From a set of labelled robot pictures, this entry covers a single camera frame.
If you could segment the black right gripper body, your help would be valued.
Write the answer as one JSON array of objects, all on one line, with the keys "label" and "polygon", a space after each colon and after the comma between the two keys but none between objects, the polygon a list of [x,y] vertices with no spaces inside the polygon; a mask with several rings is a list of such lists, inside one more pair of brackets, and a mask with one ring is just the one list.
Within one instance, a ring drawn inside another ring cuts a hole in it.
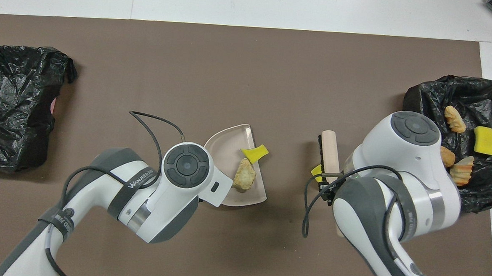
[{"label": "black right gripper body", "polygon": [[336,193],[345,182],[344,174],[342,173],[321,173],[322,178],[320,182],[320,196],[327,202],[329,206],[332,205],[335,199]]}]

